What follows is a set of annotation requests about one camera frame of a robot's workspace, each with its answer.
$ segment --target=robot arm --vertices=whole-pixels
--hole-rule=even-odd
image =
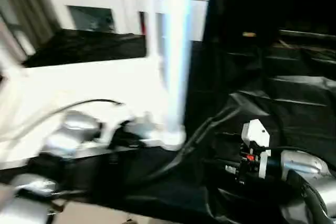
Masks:
[[[242,139],[240,165],[225,167],[239,183],[247,176],[282,179],[301,192],[315,223],[336,223],[336,179],[323,160],[292,150],[272,155],[267,150],[269,135],[259,120],[244,125]]]
[[[0,223],[52,223],[62,208],[53,203],[64,188],[71,171],[69,165],[76,158],[82,143],[100,134],[101,124],[78,111],[69,111],[61,126],[51,133],[39,156],[28,166],[31,173],[14,178],[11,195],[0,206]]]

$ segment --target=black tablecloth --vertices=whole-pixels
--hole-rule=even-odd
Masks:
[[[144,55],[142,37],[62,31],[25,66]],[[100,157],[95,161],[99,169],[92,176],[90,196],[82,200],[184,223],[283,223],[279,205],[292,196],[286,185],[243,187],[220,165],[206,161],[216,157],[236,161],[242,125],[260,119],[270,133],[271,146],[302,147],[336,164],[335,66],[332,51],[223,49],[193,43],[187,136],[209,116],[215,116],[215,127],[190,147],[179,166],[139,187],[127,185],[167,165],[176,153],[148,148],[120,153],[117,162]],[[79,177],[87,175],[85,168],[79,171]],[[18,170],[3,172],[2,181],[8,182],[15,172]],[[263,218],[265,212],[272,220]]]

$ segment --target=black plastic sheet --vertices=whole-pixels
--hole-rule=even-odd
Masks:
[[[79,34],[80,43],[91,40],[86,33]],[[76,36],[70,35],[70,41],[75,41]],[[126,42],[122,47],[131,43],[132,50],[122,51],[116,41],[113,45],[117,50],[108,43],[100,46],[100,37],[95,46],[88,46],[90,50],[75,50],[76,43],[63,45],[66,36],[59,39],[63,41],[59,50],[53,47],[58,45],[57,38],[46,49],[58,55],[39,51],[31,66],[144,55],[142,38]],[[238,185],[217,160],[237,161],[243,124],[260,119],[270,133],[271,146],[302,147],[336,165],[335,64],[336,55],[331,51],[258,47],[222,50],[194,43],[185,115],[188,139],[209,117],[213,118],[213,127],[201,141],[189,146],[179,165],[139,187],[128,185],[171,165],[176,153],[146,148],[119,153],[116,159],[93,159],[99,165],[90,193],[74,200],[182,223],[286,223],[281,213],[287,221],[292,218],[283,206],[300,200],[295,191],[278,182]],[[84,160],[77,164],[84,165],[75,179],[79,188],[88,163]],[[0,179],[8,183],[19,172],[1,172]],[[297,213],[295,219],[301,222],[296,223],[308,223],[304,214]]]

